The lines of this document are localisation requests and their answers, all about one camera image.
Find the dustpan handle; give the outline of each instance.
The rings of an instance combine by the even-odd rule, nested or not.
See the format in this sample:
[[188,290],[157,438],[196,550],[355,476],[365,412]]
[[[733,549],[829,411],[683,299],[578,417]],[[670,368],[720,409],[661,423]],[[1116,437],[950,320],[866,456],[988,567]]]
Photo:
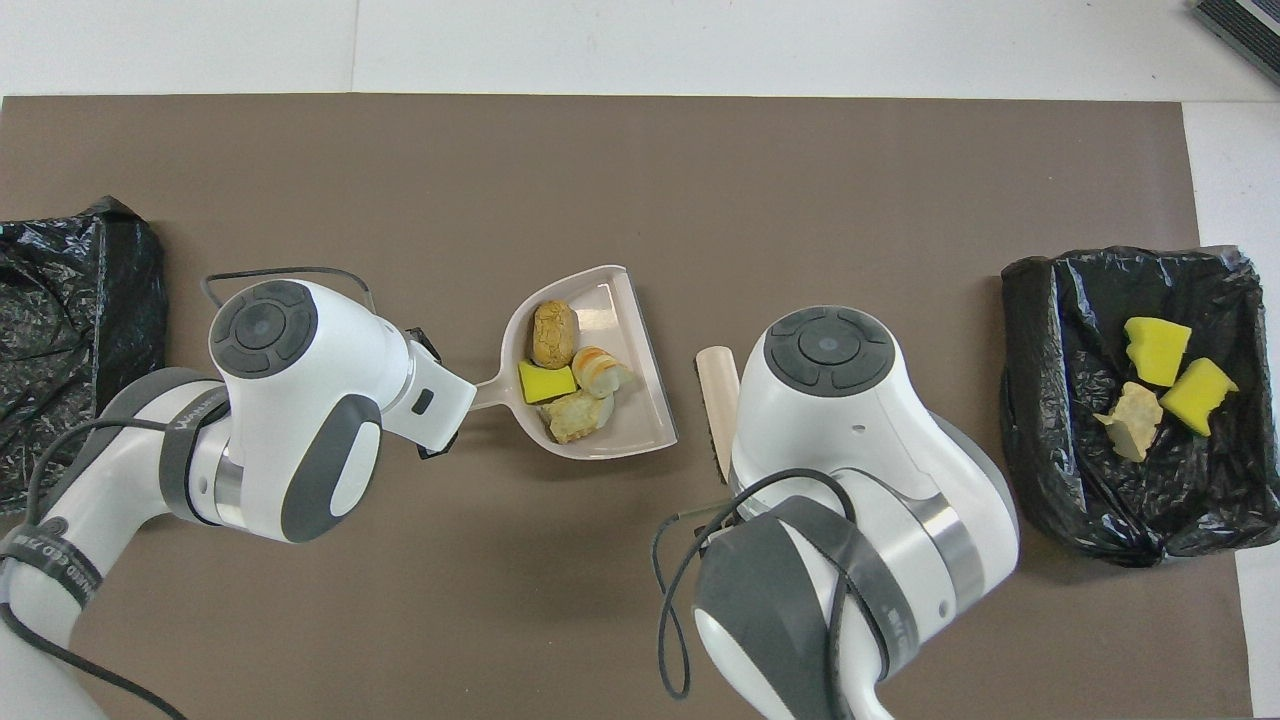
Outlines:
[[499,379],[502,379],[500,374],[492,380],[476,386],[476,397],[471,401],[468,413],[493,407],[494,405],[511,405],[511,387],[498,382]]

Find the food scrap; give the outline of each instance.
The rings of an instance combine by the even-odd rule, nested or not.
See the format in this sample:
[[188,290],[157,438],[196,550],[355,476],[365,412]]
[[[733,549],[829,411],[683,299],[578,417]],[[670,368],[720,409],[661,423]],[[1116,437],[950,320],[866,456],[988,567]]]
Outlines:
[[577,384],[594,397],[608,397],[635,379],[635,374],[617,357],[594,346],[579,350],[570,368]]
[[613,395],[600,398],[580,389],[540,406],[539,410],[550,427],[552,437],[563,445],[603,428],[613,414]]
[[1120,400],[1110,415],[1093,414],[1107,427],[1107,437],[1115,445],[1116,454],[1134,462],[1147,459],[1147,448],[1156,439],[1156,425],[1164,415],[1156,393],[1138,383],[1124,384]]
[[1212,360],[1199,357],[1187,366],[1183,377],[1160,398],[1160,404],[1196,433],[1208,437],[1208,415],[1240,388]]
[[1174,384],[1192,329],[1160,318],[1139,316],[1129,318],[1124,332],[1129,336],[1126,352],[1138,377],[1155,386]]
[[559,370],[573,359],[577,345],[577,315],[568,302],[548,300],[534,310],[531,360],[548,370]]
[[520,361],[525,402],[538,406],[562,445],[603,428],[613,415],[613,393],[635,380],[635,373],[605,350],[576,347],[577,315],[568,302],[543,302],[532,322],[530,355]]

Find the black cable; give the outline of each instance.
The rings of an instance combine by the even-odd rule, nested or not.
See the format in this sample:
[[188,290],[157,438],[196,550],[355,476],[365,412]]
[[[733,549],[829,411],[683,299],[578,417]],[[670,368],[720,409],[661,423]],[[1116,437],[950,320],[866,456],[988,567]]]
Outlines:
[[[142,428],[147,430],[164,432],[168,425],[155,420],[141,420],[137,418],[97,418],[96,420],[81,423],[58,436],[58,438],[49,445],[49,448],[45,450],[45,452],[40,456],[40,460],[36,461],[36,465],[31,470],[31,482],[27,486],[27,524],[40,524],[40,501],[37,500],[40,495],[40,480],[44,479],[50,459],[52,459],[54,454],[58,452],[58,450],[61,448],[61,446],[70,438],[97,428]],[[24,641],[31,647],[137,696],[173,720],[186,720],[186,715],[178,712],[174,706],[165,702],[165,700],[160,696],[152,693],[133,680],[129,680],[128,678],[111,673],[106,667],[97,665],[87,657],[77,655],[58,643],[50,642],[40,633],[32,630],[13,614],[13,609],[8,602],[0,602],[0,619],[3,619],[4,624],[13,630],[13,634],[18,635],[18,638]]]
[[211,300],[215,306],[221,307],[223,306],[221,299],[219,299],[218,295],[214,293],[214,288],[210,287],[210,283],[214,281],[256,278],[261,275],[294,275],[298,273],[321,273],[329,275],[342,275],[355,282],[356,284],[360,286],[360,290],[365,292],[365,305],[369,307],[369,311],[375,315],[378,314],[378,310],[374,309],[374,292],[369,290],[369,283],[362,281],[360,275],[338,268],[325,268],[320,265],[300,265],[296,268],[262,268],[261,270],[238,270],[234,273],[216,273],[200,281],[200,290],[204,291],[205,297]]
[[163,697],[155,694],[154,692],[143,688],[142,685],[134,683],[133,680],[129,680],[128,678],[116,675],[115,673],[111,673],[106,667],[102,667],[101,665],[91,660],[76,655],[74,652],[65,650],[64,647],[56,643],[49,642],[38,633],[36,633],[26,624],[23,624],[23,621],[19,620],[18,616],[13,614],[13,609],[9,606],[8,602],[0,602],[0,619],[3,619],[4,624],[8,625],[10,630],[13,630],[13,634],[22,638],[31,647],[46,655],[50,655],[58,660],[61,660],[63,662],[70,665],[72,667],[83,670],[84,673],[88,673],[90,675],[93,675],[100,680],[105,680],[118,688],[125,689],[136,694],[137,697],[155,706],[156,710],[164,712],[173,720],[187,720],[187,716],[179,712],[177,707],[169,705],[168,702],[165,702]]
[[[849,520],[850,523],[855,520],[854,502],[852,500],[850,500],[849,492],[846,492],[845,488],[841,487],[840,483],[836,482],[836,479],[832,478],[831,475],[809,468],[791,468],[790,470],[780,470],[756,483],[753,483],[751,487],[733,496],[733,500],[731,500],[728,505],[724,506],[723,510],[717,512],[716,516],[707,523],[707,527],[703,528],[703,532],[698,533],[698,537],[694,539],[692,544],[690,544],[689,551],[685,552],[685,557],[681,559],[680,565],[676,568],[676,573],[671,578],[671,585],[667,585],[662,578],[662,568],[658,561],[658,539],[660,538],[662,533],[666,532],[666,529],[672,523],[675,523],[675,520],[671,520],[671,518],[668,518],[667,519],[668,521],[664,521],[663,525],[658,529],[658,534],[654,537],[654,542],[650,547],[650,553],[652,553],[650,560],[653,561],[654,577],[658,579],[659,592],[663,593],[662,614],[658,616],[658,673],[662,675],[662,684],[663,687],[667,688],[667,694],[669,694],[672,698],[685,700],[686,697],[689,697],[689,684],[690,684],[689,647],[685,643],[684,630],[680,629],[680,619],[676,618],[676,611],[672,607],[672,603],[676,597],[676,588],[680,585],[680,580],[685,577],[685,571],[689,569],[689,564],[692,562],[694,556],[698,555],[699,548],[703,547],[703,544],[707,542],[707,538],[709,538],[714,532],[717,532],[719,527],[724,523],[724,520],[727,520],[728,516],[732,515],[733,511],[736,511],[740,505],[746,502],[753,495],[760,492],[762,489],[790,478],[809,478],[812,480],[817,480],[827,486],[827,488],[829,488],[831,492],[833,492],[836,495],[836,498],[840,501],[840,509],[845,514],[845,519]],[[667,671],[667,656],[666,656],[667,623],[669,619],[675,619],[677,638],[680,639],[681,661],[684,662],[684,683],[678,691],[671,684],[671,674]]]

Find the bread piece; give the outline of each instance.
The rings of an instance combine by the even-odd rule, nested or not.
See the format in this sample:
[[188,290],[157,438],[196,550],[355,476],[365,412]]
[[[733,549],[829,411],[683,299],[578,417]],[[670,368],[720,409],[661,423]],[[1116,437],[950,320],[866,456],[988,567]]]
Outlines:
[[1142,462],[1147,448],[1156,439],[1156,425],[1165,416],[1156,393],[1138,383],[1125,383],[1119,402],[1110,415],[1093,414],[1107,427],[1107,437],[1116,454],[1126,460]]
[[538,410],[550,427],[556,442],[564,445],[603,428],[613,414],[613,396],[602,400],[580,389],[541,405]]
[[548,300],[534,310],[530,360],[548,370],[559,370],[573,359],[577,345],[577,315],[563,300]]
[[594,346],[579,350],[570,366],[579,387],[594,397],[608,397],[635,379],[635,373],[617,357]]

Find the bread roll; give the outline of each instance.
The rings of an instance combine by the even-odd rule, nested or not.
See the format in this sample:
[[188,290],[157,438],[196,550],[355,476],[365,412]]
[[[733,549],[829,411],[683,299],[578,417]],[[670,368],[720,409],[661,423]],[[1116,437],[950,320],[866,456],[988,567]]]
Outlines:
[[635,373],[617,357],[590,345],[577,351],[571,368],[579,387],[593,397],[608,397],[635,379]]
[[548,370],[559,370],[573,359],[577,315],[563,300],[548,300],[534,310],[530,360]]

